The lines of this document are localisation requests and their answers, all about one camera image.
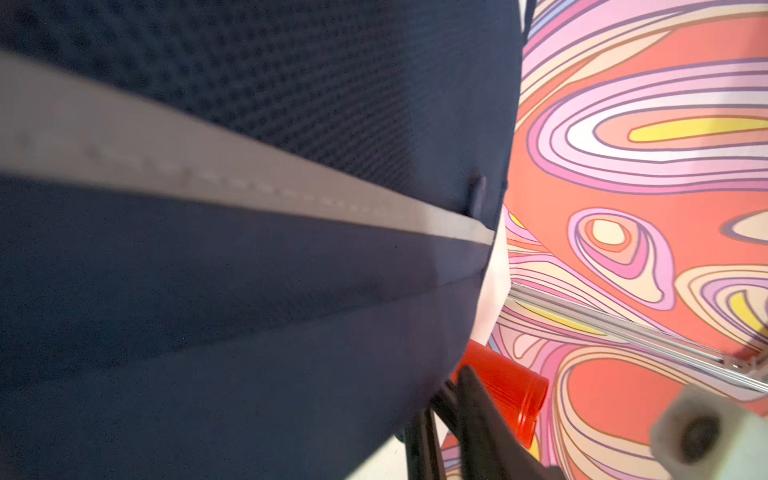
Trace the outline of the navy blue student backpack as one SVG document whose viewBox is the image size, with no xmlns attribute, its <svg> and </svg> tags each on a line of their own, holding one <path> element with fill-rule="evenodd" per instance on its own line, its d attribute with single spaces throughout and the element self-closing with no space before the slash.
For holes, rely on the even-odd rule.
<svg viewBox="0 0 768 480">
<path fill-rule="evenodd" d="M 342 479 L 458 364 L 531 1 L 5 1 L 1 475 Z"/>
</svg>

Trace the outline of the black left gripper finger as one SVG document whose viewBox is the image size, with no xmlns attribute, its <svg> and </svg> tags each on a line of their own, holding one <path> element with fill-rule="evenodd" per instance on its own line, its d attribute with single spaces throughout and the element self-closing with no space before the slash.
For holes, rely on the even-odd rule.
<svg viewBox="0 0 768 480">
<path fill-rule="evenodd" d="M 464 366 L 456 383 L 448 380 L 402 430 L 407 478 L 444 479 L 444 462 L 435 424 L 439 417 L 460 446 L 464 479 L 563 479 L 516 440 L 475 371 Z"/>
</svg>

